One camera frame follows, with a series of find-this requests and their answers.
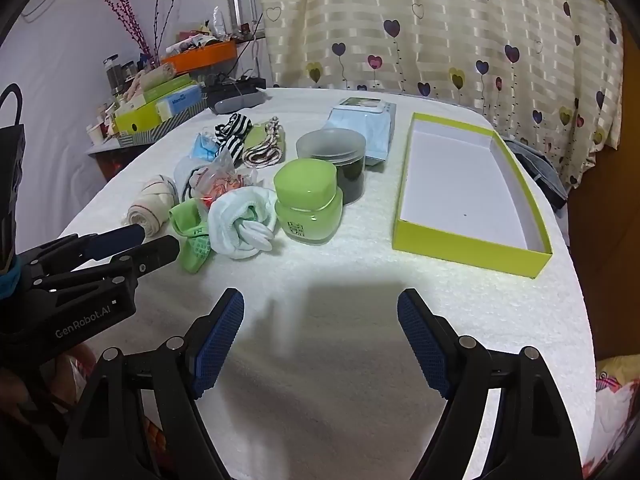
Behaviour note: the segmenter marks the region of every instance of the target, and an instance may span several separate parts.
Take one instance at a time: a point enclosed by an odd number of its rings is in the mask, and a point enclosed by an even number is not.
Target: open box lid
[[[552,254],[518,163],[493,130],[414,114],[393,247],[535,277]]]

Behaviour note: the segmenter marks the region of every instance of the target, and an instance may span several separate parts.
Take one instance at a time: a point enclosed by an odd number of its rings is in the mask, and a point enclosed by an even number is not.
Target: curtain
[[[607,0],[262,0],[278,86],[474,108],[577,186],[620,137],[622,26]]]

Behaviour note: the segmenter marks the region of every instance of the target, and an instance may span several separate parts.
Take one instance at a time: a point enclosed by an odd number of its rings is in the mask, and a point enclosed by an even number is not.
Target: frosted jar lid
[[[292,160],[273,177],[278,201],[293,209],[322,209],[334,199],[337,190],[336,173],[335,166],[324,160]]]
[[[367,139],[354,130],[324,128],[303,135],[296,142],[300,158],[319,158],[342,166],[364,157]]]

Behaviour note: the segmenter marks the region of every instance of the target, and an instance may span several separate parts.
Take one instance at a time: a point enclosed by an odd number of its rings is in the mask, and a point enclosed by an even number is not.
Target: white tablecloth
[[[320,89],[268,93],[265,104],[244,113],[254,122],[280,118],[287,160],[296,157],[299,136],[321,127],[332,106],[354,95]],[[215,256],[193,276],[171,264],[140,280],[137,314],[90,345],[97,352],[108,346],[125,353],[156,348],[183,334],[227,287],[235,287],[245,298],[244,322],[215,388],[198,402],[231,475],[408,479],[444,407],[396,317],[398,294],[415,287],[435,314],[486,348],[519,352],[532,345],[542,352],[584,457],[594,415],[593,346],[574,266],[549,204],[527,177],[554,248],[535,280],[393,251],[412,112],[490,126],[465,108],[414,97],[385,99],[398,104],[388,161],[367,172],[363,198],[345,208],[329,243],[307,246],[280,231],[274,251],[251,260]],[[111,180],[64,234],[119,227],[143,183],[153,174],[172,175],[199,129],[223,122],[226,117],[206,110],[172,131]],[[260,170],[267,186],[278,168]],[[482,469],[497,403],[498,393],[491,392],[467,478]]]

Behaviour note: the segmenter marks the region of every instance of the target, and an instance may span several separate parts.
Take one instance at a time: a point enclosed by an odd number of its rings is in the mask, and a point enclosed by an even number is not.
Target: blue wristband
[[[8,298],[14,293],[15,287],[20,281],[20,258],[14,256],[9,272],[4,276],[0,276],[0,300]]]

